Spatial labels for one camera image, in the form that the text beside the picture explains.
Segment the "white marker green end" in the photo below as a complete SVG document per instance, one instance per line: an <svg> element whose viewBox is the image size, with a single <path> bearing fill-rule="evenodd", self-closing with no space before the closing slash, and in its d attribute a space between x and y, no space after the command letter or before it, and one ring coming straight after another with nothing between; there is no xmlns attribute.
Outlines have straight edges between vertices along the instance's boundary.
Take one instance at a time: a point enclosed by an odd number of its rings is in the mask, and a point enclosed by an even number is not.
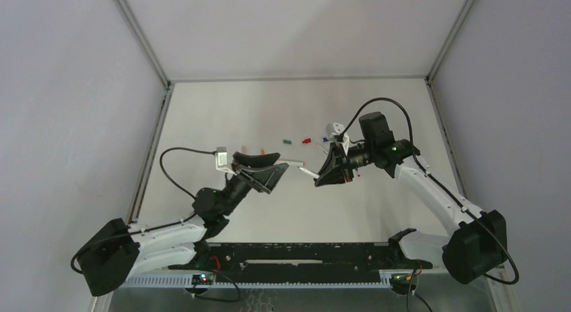
<svg viewBox="0 0 571 312"><path fill-rule="evenodd" d="M304 167L304 166L299 166L298 167L299 170L301 170L303 173L307 174L308 176L310 176L312 179L318 179L319 178L319 174L317 174L316 172Z"/></svg>

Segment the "white marker orange tip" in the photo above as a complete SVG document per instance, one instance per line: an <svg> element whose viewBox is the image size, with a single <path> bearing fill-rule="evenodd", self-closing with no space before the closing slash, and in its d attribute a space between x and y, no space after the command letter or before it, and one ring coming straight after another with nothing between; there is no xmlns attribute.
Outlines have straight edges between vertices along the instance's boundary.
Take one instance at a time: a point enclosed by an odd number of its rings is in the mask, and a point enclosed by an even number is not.
<svg viewBox="0 0 571 312"><path fill-rule="evenodd" d="M277 163L281 164L281 163L286 163L290 166L305 166L306 163L304 161L299 161L299 160L286 160L286 159L280 159L277 161Z"/></svg>

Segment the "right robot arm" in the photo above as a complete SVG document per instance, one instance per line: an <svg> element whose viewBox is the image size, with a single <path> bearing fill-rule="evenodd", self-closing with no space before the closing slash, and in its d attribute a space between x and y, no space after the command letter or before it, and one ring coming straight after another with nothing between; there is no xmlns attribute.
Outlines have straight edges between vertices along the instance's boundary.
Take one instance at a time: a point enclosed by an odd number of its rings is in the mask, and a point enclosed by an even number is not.
<svg viewBox="0 0 571 312"><path fill-rule="evenodd" d="M315 187L351 182L355 171L373 164L412 191L446 231L438 236L410 228L396 234L394 239L406 259L445 268L461 284L509 261L506 221L501 213L485 212L450 190L434 176L409 139L395 139L382 113L369 113L358 121L364 138L356 144L344 125L327 125L329 151L314 174Z"/></svg>

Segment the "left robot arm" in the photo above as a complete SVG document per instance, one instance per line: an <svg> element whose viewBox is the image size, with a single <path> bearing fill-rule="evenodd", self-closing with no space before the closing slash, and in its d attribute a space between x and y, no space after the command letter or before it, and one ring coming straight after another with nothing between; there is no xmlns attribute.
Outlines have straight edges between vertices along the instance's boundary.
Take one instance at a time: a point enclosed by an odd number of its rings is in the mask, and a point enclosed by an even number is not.
<svg viewBox="0 0 571 312"><path fill-rule="evenodd" d="M204 187L193 199L191 213L171 222L148 226L107 222L72 256L70 268L84 277L90 293L115 291L132 276L170 266L209 259L208 240L229 224L229 215L251 192L270 194L289 169L278 153L228 154L225 147L209 151L215 169L225 174L223 189Z"/></svg>

